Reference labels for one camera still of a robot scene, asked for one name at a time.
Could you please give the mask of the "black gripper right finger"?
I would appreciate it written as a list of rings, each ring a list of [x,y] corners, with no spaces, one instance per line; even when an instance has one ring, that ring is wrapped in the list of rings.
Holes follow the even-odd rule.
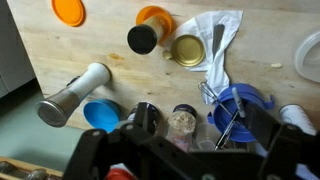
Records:
[[[244,126],[268,150],[281,124],[257,104],[248,103],[245,112]]]

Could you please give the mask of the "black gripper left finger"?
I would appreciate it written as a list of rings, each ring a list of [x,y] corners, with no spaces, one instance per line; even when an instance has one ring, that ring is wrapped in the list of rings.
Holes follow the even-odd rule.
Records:
[[[134,117],[134,122],[144,131],[148,130],[148,108],[146,102],[139,102]]]

